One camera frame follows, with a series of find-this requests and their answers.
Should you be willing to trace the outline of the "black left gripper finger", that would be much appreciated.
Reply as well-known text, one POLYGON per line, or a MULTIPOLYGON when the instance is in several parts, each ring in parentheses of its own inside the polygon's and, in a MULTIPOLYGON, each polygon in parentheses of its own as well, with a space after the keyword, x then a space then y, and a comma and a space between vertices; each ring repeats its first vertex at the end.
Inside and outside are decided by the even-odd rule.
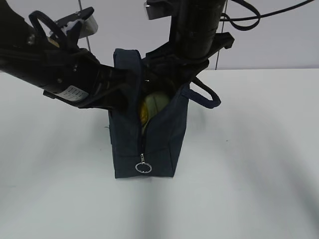
POLYGON ((134 86, 137 77, 132 70, 99 65, 98 85, 101 86, 134 86))
POLYGON ((80 109, 125 111, 134 96, 134 83, 86 83, 79 87, 88 94, 79 101, 80 109))

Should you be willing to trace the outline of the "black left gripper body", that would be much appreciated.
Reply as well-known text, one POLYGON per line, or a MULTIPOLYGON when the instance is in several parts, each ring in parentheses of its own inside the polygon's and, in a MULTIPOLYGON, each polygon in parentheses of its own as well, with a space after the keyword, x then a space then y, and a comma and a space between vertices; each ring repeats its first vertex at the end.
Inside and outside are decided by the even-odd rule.
POLYGON ((43 90, 49 98, 79 108, 79 101, 88 96, 80 85, 98 83, 97 58, 85 48, 62 50, 50 43, 28 46, 23 61, 23 80, 43 90))

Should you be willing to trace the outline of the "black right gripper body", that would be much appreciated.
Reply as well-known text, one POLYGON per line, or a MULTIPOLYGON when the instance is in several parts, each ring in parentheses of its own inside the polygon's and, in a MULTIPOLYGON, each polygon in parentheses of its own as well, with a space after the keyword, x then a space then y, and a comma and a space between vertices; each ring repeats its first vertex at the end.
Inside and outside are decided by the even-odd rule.
POLYGON ((182 33, 146 53, 144 76, 146 82, 188 82, 206 69, 209 58, 219 50, 233 46, 234 37, 229 33, 182 33))

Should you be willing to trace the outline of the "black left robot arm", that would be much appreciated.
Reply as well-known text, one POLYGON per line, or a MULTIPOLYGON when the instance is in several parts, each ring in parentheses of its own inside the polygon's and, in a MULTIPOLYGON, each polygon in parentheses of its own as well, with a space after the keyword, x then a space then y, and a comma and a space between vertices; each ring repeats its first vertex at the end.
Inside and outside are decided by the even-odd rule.
POLYGON ((94 26, 94 11, 88 7, 54 21, 35 10, 25 20, 1 1, 0 70, 79 109, 125 111, 134 73, 101 64, 78 46, 94 26))

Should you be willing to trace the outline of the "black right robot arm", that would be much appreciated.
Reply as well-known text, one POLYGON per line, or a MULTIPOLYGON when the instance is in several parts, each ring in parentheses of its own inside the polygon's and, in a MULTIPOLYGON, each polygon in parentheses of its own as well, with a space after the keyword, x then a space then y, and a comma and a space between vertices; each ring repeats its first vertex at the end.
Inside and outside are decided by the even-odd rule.
POLYGON ((146 1, 149 20, 171 17, 168 42, 146 54, 147 68, 176 81, 193 80, 212 55, 234 43, 229 32, 217 32, 224 6, 223 0, 146 1))

